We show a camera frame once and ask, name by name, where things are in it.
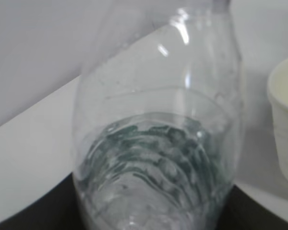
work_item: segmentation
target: dark base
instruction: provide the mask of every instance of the dark base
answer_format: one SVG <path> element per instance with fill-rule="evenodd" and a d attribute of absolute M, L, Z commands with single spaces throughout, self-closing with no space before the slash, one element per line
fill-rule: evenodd
<path fill-rule="evenodd" d="M 288 223 L 234 187 L 217 230 L 288 230 Z M 0 230 L 84 230 L 72 176 L 43 198 L 0 224 Z"/>

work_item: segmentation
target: cup rim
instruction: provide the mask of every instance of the cup rim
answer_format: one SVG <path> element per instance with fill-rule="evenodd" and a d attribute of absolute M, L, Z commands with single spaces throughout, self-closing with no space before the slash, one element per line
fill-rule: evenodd
<path fill-rule="evenodd" d="M 288 64 L 288 58 L 283 60 L 282 62 L 280 62 L 271 72 L 271 74 L 269 75 L 268 78 L 268 98 L 271 104 L 274 104 L 274 102 L 276 102 L 276 104 L 280 105 L 283 109 L 288 111 L 288 104 L 285 103 L 282 99 L 280 99 L 279 97 L 277 97 L 275 95 L 275 93 L 272 90 L 272 82 L 273 79 L 277 76 L 277 72 L 280 71 L 280 69 L 282 69 L 283 67 L 285 67 Z"/>

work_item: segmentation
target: paper cup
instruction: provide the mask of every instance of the paper cup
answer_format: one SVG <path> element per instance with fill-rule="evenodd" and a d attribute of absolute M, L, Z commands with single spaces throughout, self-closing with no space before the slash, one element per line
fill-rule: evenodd
<path fill-rule="evenodd" d="M 280 63 L 268 81 L 274 134 L 280 169 L 288 179 L 288 59 Z"/>

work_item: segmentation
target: white table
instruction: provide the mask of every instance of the white table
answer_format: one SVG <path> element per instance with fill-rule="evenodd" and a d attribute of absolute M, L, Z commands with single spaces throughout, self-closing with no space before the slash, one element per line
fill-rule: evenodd
<path fill-rule="evenodd" d="M 248 99 L 246 147 L 236 183 L 288 221 L 288 182 L 271 144 L 271 110 L 265 89 L 269 72 L 288 57 L 288 0 L 238 0 L 233 11 Z M 38 200 L 71 172 L 70 124 L 77 81 L 0 127 L 0 221 Z"/>

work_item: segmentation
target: clear plastic bottle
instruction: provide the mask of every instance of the clear plastic bottle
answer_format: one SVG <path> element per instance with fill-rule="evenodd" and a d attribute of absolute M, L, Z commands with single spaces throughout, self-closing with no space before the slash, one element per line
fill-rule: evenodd
<path fill-rule="evenodd" d="M 243 134 L 229 1 L 93 4 L 73 121 L 87 228 L 214 229 Z"/>

